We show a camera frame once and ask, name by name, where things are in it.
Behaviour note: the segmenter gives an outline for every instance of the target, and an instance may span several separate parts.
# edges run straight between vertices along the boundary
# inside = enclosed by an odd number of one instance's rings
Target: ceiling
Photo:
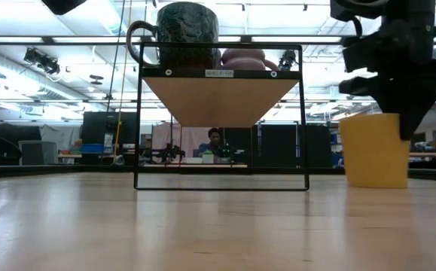
[[[174,1],[157,1],[157,8],[152,1],[145,0],[88,0],[80,7],[75,8],[63,16],[53,15],[39,0],[0,0],[0,36],[14,37],[8,41],[22,36],[61,37],[62,40],[77,41],[88,36],[116,36],[119,34],[120,15],[124,14],[123,28],[127,30],[129,22],[146,20],[155,23],[159,8]],[[350,23],[342,23],[329,17],[328,0],[215,0],[198,1],[211,8],[219,19],[219,32],[221,41],[237,41],[235,35],[354,35],[355,29]],[[364,34],[370,34],[380,26],[380,20],[362,19]],[[276,42],[289,41],[286,38],[275,38]],[[61,65],[61,72],[57,76],[46,76],[42,70],[30,66],[23,61],[27,48],[32,47],[38,51],[57,58]],[[303,82],[305,85],[305,98],[314,100],[346,99],[339,94],[337,84],[343,79],[356,75],[369,75],[367,72],[345,73],[343,59],[340,56],[339,45],[304,45],[303,46]],[[149,61],[157,62],[155,51],[148,49],[145,55]],[[266,50],[267,59],[274,63],[279,61],[282,51]],[[137,63],[120,45],[95,44],[85,45],[46,45],[46,44],[7,44],[0,43],[0,66],[20,77],[29,78],[41,86],[40,90],[23,90],[20,81],[11,86],[14,92],[0,90],[0,99],[35,99],[35,95],[45,96],[44,99],[104,99],[111,91],[115,99],[136,99]],[[104,77],[100,85],[91,84],[90,75]],[[152,90],[143,87],[143,104],[145,110],[142,119],[168,120],[169,112],[159,103]],[[290,90],[284,99],[299,99],[297,86]],[[104,111],[106,104],[93,103],[85,105],[79,102],[69,107],[58,106],[54,103],[21,103],[0,102],[2,108],[15,111],[13,116],[41,119],[78,119],[83,111]],[[59,108],[50,116],[40,112],[39,108]],[[119,107],[123,111],[131,111],[136,104],[125,102],[111,103],[111,110]],[[26,114],[28,108],[35,107],[41,114]],[[368,101],[352,104],[350,102],[310,102],[307,103],[307,112],[310,117],[324,120],[334,119],[334,116],[347,112],[370,110],[373,107]],[[299,120],[299,106],[292,104],[277,105],[272,108],[264,118],[267,120]]]

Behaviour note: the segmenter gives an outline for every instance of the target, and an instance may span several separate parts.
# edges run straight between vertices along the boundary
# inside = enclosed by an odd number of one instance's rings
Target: black stand
[[[140,44],[139,56],[144,59],[145,47],[174,47],[174,48],[236,48],[236,49],[270,49],[270,50],[297,50],[298,51],[298,72],[272,72],[272,71],[232,71],[233,75],[226,76],[225,80],[233,79],[294,79],[299,80],[300,88],[300,119],[303,129],[300,135],[300,155],[303,158],[303,188],[203,188],[203,187],[142,187],[139,186],[139,135],[141,124],[141,102],[142,102],[142,80],[143,78],[216,78],[213,72],[203,69],[156,69],[144,68],[142,62],[139,63],[139,77],[137,86],[137,114],[136,114],[136,154],[134,162],[134,188],[137,190],[195,190],[195,191],[307,191],[309,190],[309,161],[308,148],[306,143],[306,113],[303,87],[303,49],[296,44],[238,44],[238,43],[217,43],[217,44],[185,44],[185,43],[159,43],[159,42],[142,42]],[[242,172],[243,169],[235,169],[236,172]],[[254,169],[248,168],[247,173],[253,174]]]

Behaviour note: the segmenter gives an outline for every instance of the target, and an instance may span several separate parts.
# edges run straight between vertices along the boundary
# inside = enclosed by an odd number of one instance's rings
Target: person
[[[221,132],[218,128],[211,128],[208,131],[209,143],[202,143],[198,148],[198,157],[201,157],[205,151],[211,151],[214,155],[222,156]]]

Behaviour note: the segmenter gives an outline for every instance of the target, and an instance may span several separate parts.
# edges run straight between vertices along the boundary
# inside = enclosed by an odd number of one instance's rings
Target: shelf rack
[[[298,71],[249,71],[214,69],[146,68],[139,63],[137,87],[136,135],[140,134],[142,81],[169,109],[181,126],[252,128],[292,87],[299,83],[301,129],[300,156],[303,158],[303,188],[203,188],[139,186],[139,140],[136,137],[134,188],[137,190],[238,190],[238,191],[307,191],[309,161],[306,143],[306,114],[303,88],[303,48],[298,44],[271,43],[163,43],[142,42],[140,59],[146,47],[224,48],[296,50]]]

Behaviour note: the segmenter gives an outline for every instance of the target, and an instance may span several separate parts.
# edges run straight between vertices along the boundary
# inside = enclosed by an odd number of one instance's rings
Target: yellow cup
[[[400,139],[398,114],[340,121],[345,172],[354,187],[407,188],[409,141]]]

